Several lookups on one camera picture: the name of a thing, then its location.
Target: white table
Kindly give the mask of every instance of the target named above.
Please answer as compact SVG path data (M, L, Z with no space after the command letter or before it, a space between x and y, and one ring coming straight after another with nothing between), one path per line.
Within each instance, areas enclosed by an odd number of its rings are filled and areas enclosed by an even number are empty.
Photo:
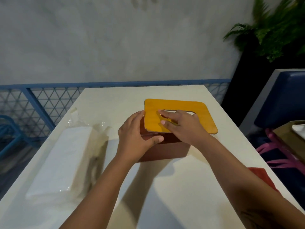
M80 119L104 132L103 140L108 140L105 168L116 153L118 128L144 108L147 98L205 103L218 128L215 137L247 167L265 168L281 194L304 212L204 86L87 88L1 200L0 228L57 229L76 207L34 207L24 199L54 142L67 127L70 111L77 108ZM122 185L108 228L244 227L207 161L191 146L185 158L134 165Z

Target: white tissue stack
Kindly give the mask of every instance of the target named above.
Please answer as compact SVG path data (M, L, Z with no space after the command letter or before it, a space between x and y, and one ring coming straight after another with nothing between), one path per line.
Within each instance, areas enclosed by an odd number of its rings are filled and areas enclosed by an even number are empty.
M92 127L64 130L37 173L26 199L34 204L74 200L88 187L89 163L98 153L98 132Z

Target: hand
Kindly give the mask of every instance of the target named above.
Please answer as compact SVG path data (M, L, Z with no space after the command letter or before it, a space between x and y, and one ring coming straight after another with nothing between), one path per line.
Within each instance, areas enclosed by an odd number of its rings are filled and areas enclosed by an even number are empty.
M147 150L152 146L162 142L164 137L154 136L149 140L144 140L140 135L140 121L144 115L144 110L132 114L119 128L119 146L116 157L126 162L135 164Z
M191 115L182 110L177 110L175 113L164 110L158 110L158 112L165 118L172 119L178 123L178 125L174 125L169 121L161 121L161 124L182 142L196 147L205 135L209 135L200 124L196 114Z

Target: blue cushioned backrest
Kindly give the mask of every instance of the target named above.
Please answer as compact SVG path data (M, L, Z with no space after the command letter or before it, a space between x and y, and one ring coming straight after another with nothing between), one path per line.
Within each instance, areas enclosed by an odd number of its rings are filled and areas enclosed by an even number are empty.
M281 72L254 124L277 128L288 121L305 120L305 72Z

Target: gray wall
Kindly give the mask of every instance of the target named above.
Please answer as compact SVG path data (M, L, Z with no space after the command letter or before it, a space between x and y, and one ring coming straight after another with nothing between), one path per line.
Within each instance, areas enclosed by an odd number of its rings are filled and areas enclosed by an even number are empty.
M0 84L231 78L240 53L222 37L252 5L0 0Z

